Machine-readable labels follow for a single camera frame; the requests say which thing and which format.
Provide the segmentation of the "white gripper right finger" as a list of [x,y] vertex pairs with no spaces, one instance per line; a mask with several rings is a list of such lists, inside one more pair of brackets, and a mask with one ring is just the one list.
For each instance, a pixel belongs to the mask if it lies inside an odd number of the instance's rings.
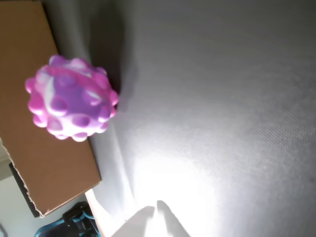
[[162,200],[157,201],[158,213],[164,216],[166,230],[172,237],[190,237],[170,207]]

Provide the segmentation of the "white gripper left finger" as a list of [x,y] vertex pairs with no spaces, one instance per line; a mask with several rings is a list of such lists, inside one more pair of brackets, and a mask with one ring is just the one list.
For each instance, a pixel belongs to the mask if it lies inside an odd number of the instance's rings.
[[155,207],[145,206],[138,210],[126,222],[119,227],[113,237],[144,237],[147,227],[147,222],[153,218]]

